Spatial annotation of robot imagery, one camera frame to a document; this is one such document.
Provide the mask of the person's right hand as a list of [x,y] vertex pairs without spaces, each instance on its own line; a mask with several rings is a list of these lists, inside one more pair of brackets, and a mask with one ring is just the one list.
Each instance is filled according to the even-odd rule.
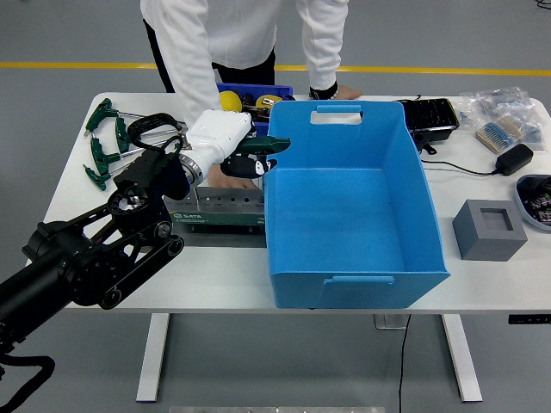
[[225,175],[219,164],[215,164],[210,168],[207,174],[207,182],[213,188],[257,188],[257,185],[251,179]]

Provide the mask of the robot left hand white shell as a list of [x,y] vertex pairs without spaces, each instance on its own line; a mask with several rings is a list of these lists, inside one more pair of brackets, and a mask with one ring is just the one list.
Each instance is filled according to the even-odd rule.
[[225,110],[206,110],[185,133],[190,144],[180,152],[181,164],[191,183],[200,183],[210,168],[233,177],[255,179],[271,171],[271,155],[288,148],[288,139],[251,136],[251,116]]

